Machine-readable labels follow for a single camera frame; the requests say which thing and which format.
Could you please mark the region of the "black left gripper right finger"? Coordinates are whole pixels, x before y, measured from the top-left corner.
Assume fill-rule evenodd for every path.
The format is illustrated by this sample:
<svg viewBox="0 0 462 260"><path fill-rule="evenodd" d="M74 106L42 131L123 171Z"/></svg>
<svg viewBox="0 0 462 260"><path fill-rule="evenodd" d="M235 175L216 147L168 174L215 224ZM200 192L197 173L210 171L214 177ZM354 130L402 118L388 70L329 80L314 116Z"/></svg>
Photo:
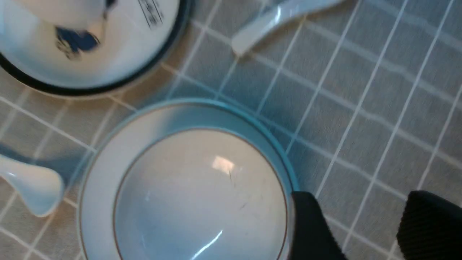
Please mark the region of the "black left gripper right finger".
<svg viewBox="0 0 462 260"><path fill-rule="evenodd" d="M397 232L405 260L460 260L462 209L428 191L411 191Z"/></svg>

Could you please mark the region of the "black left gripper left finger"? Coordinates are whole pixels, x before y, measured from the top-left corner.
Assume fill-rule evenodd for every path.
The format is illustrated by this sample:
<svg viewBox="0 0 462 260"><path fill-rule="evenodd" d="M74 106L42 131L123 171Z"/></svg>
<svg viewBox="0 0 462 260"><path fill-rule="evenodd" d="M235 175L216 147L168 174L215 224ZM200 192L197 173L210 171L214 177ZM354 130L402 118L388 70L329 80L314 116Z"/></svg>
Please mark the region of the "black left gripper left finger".
<svg viewBox="0 0 462 260"><path fill-rule="evenodd" d="M322 210L309 192L294 191L295 226L291 260L346 260Z"/></svg>

